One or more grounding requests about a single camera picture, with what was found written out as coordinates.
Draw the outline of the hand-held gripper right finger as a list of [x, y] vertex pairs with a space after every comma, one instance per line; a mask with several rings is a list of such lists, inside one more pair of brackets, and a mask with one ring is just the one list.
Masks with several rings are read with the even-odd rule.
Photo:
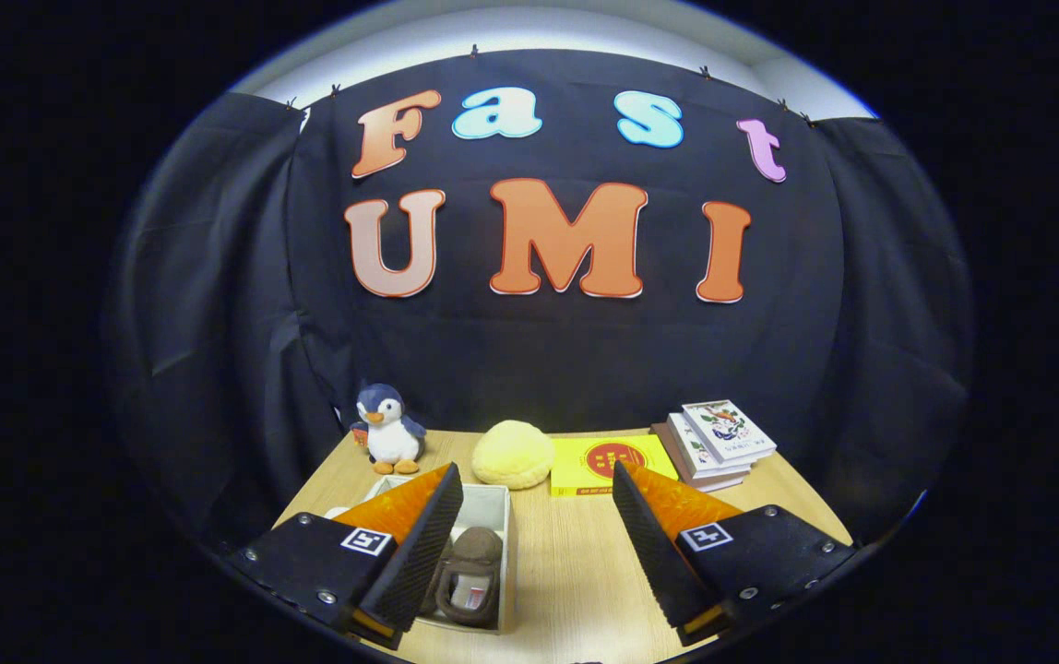
[[860, 560], [778, 505], [740, 510], [627, 461], [615, 464], [613, 501], [683, 646], [749, 634]]

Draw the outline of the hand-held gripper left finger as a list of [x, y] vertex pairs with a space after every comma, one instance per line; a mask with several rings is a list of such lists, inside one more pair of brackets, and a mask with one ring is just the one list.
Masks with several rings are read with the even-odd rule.
[[462, 501], [457, 464], [445, 464], [334, 518], [299, 512], [226, 563], [303, 617], [394, 650]]

